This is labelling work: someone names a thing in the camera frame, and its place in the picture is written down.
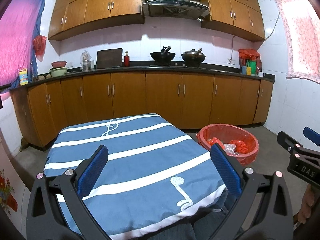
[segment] metal screw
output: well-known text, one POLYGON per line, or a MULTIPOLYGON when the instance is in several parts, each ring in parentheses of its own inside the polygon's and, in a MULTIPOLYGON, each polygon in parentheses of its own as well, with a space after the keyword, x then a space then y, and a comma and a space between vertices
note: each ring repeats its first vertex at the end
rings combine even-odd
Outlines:
POLYGON ((248 174, 252 174, 253 173, 253 169, 250 167, 245 168, 245 172, 248 174))
POLYGON ((40 172, 37 174, 37 179, 42 179, 42 177, 43 177, 43 173, 40 172))
POLYGON ((73 169, 68 169, 68 170, 66 170, 65 174, 66 174, 67 176, 71 176, 71 175, 73 174, 73 169))
POLYGON ((282 172, 281 171, 276 171, 276 176, 281 178, 283 175, 282 175, 282 172))

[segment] trash can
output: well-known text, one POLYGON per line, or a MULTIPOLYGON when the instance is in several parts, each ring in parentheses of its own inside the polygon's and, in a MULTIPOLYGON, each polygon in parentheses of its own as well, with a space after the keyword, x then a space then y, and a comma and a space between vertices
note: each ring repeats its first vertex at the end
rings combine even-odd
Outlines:
POLYGON ((236 157, 243 166, 254 162, 256 159, 259 151, 259 143, 258 140, 248 131, 230 124, 217 123, 203 127, 197 134, 199 144, 208 151, 210 151, 211 145, 207 143, 207 140, 212 137, 218 138, 223 143, 229 143, 231 140, 244 141, 248 146, 248 153, 228 153, 229 156, 236 157))

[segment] plastic bowl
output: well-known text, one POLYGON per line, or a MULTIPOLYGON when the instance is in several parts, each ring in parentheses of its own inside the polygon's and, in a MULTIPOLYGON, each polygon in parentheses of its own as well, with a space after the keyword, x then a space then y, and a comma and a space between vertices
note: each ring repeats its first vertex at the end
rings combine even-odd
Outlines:
POLYGON ((60 68, 54 68, 50 69, 50 74, 52 77, 59 77, 64 75, 67 72, 68 68, 67 67, 60 67, 60 68))
POLYGON ((229 143, 231 140, 241 140, 244 141, 248 146, 248 153, 245 154, 228 154, 230 156, 236 157, 237 160, 243 165, 248 165, 255 161, 257 153, 259 151, 258 140, 248 131, 236 127, 230 124, 209 124, 203 127, 197 134, 199 144, 210 151, 211 145, 207 143, 207 139, 216 137, 223 143, 229 143))
POLYGON ((66 61, 55 61, 52 62, 51 65, 53 68, 59 68, 59 67, 65 67, 66 66, 66 61))

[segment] red bottle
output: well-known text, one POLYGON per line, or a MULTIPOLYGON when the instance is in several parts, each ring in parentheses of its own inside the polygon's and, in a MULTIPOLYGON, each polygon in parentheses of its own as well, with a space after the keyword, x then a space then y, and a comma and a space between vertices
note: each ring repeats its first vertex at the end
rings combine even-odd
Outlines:
POLYGON ((128 56, 128 52, 125 52, 124 56, 124 66, 125 67, 130 67, 130 57, 128 56))

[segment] curtain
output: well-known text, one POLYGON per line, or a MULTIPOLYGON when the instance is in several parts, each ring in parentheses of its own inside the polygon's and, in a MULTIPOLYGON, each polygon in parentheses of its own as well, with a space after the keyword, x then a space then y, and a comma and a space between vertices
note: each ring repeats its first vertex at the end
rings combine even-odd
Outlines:
POLYGON ((37 77, 32 41, 40 34, 45 0, 12 0, 0 20, 0 85, 19 85, 19 70, 28 69, 28 82, 37 77))
POLYGON ((287 77, 320 84, 320 20, 308 0, 275 0, 288 45, 287 77))

